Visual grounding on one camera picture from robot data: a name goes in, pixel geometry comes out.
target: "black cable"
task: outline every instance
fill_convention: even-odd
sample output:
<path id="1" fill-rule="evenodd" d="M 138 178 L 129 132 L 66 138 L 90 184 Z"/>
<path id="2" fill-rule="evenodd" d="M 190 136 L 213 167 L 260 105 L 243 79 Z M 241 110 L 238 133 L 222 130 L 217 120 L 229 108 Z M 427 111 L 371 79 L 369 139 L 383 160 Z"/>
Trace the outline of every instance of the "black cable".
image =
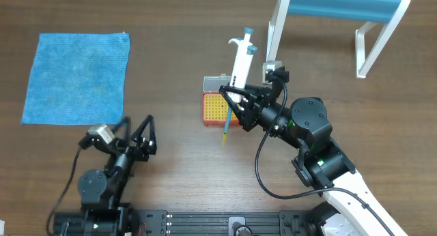
<path id="1" fill-rule="evenodd" d="M 67 181 L 66 187 L 64 188 L 64 190 L 61 193 L 61 196 L 59 197 L 59 199 L 57 200 L 55 206 L 53 207 L 52 211 L 50 211 L 48 218 L 47 218 L 47 222 L 46 222 L 46 232 L 47 232 L 47 236 L 53 236 L 52 233 L 50 233 L 50 221 L 53 217 L 53 214 L 55 214 L 55 210 L 58 208 L 58 206 L 61 204 L 62 199 L 64 198 L 64 196 L 66 195 L 68 188 L 70 187 L 71 181 L 73 180 L 73 176 L 74 176 L 74 172 L 76 170 L 76 163 L 77 163 L 77 159 L 79 158 L 79 154 L 81 153 L 82 148 L 79 147 L 76 151 L 76 156 L 74 157 L 74 161 L 73 161 L 73 167 L 71 169 L 71 174 L 70 174 L 70 178 Z"/>
<path id="2" fill-rule="evenodd" d="M 279 112 L 277 113 L 276 117 L 273 119 L 272 125 L 267 129 L 265 135 L 263 136 L 261 143 L 259 144 L 258 150 L 257 150 L 257 155 L 255 156 L 255 175 L 257 177 L 258 183 L 261 186 L 261 188 L 270 196 L 277 198 L 277 199 L 294 199 L 294 198 L 302 198 L 304 196 L 309 196 L 312 194 L 318 194 L 321 192 L 329 192 L 329 191 L 338 191 L 338 192 L 344 192 L 346 194 L 349 194 L 350 196 L 352 196 L 353 198 L 355 198 L 358 202 L 360 202 L 363 205 L 364 209 L 369 210 L 369 212 L 375 217 L 375 219 L 381 223 L 381 226 L 387 231 L 387 233 L 390 236 L 395 236 L 393 234 L 393 232 L 390 230 L 390 228 L 385 224 L 384 221 L 382 221 L 382 219 L 380 218 L 380 216 L 377 215 L 377 213 L 369 206 L 369 204 L 367 204 L 363 199 L 361 199 L 360 197 L 358 197 L 357 195 L 355 195 L 353 192 L 343 189 L 343 188 L 323 188 L 323 189 L 319 189 L 319 190 L 312 190 L 312 191 L 308 191 L 308 192 L 302 192 L 300 194 L 294 194 L 294 195 L 289 195 L 289 196 L 281 196 L 281 195 L 277 195 L 274 194 L 273 192 L 271 192 L 269 189 L 267 189 L 265 187 L 265 185 L 262 183 L 261 181 L 261 177 L 259 176 L 259 171 L 258 171 L 258 163 L 259 163 L 259 155 L 261 153 L 261 149 L 264 146 L 264 143 L 266 142 L 267 136 L 270 134 L 270 132 L 272 131 L 274 125 L 276 124 L 278 118 L 281 116 L 281 113 L 283 112 L 284 108 L 285 108 L 285 104 L 287 103 L 287 97 L 288 97 L 288 92 L 287 92 L 287 86 L 285 86 L 285 83 L 283 82 L 283 80 L 281 80 L 280 78 L 276 78 L 275 80 L 277 80 L 278 82 L 280 82 L 280 84 L 282 85 L 283 91 L 284 91 L 284 98 L 282 101 L 282 105 L 279 109 Z"/>

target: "wooden table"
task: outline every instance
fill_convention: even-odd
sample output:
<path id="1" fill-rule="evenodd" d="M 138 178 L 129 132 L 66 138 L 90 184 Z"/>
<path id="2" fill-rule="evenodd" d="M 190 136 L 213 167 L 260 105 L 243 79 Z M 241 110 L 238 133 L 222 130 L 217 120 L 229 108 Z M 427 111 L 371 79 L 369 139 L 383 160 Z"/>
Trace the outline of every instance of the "wooden table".
<path id="1" fill-rule="evenodd" d="M 201 120 L 204 76 L 230 74 L 230 38 L 255 30 L 248 82 L 261 83 L 275 0 L 0 0 L 0 219 L 10 235 L 43 235 L 65 186 L 76 144 L 89 126 L 20 124 L 40 33 L 130 34 L 124 112 L 136 127 L 156 118 L 158 153 L 136 164 L 124 201 L 169 211 L 311 209 L 311 196 L 280 201 L 257 184 L 253 160 L 262 130 L 229 131 Z M 437 221 L 437 1 L 412 0 L 366 79 L 355 78 L 360 22 L 288 18 L 278 59 L 290 71 L 289 104 L 323 98 L 333 136 L 385 209 L 409 235 L 435 235 Z M 370 32 L 368 41 L 377 37 Z M 269 138 L 260 160 L 279 194 L 308 190 L 290 164 L 297 154 Z M 77 210 L 77 178 L 107 155 L 85 151 L 60 210 Z"/>

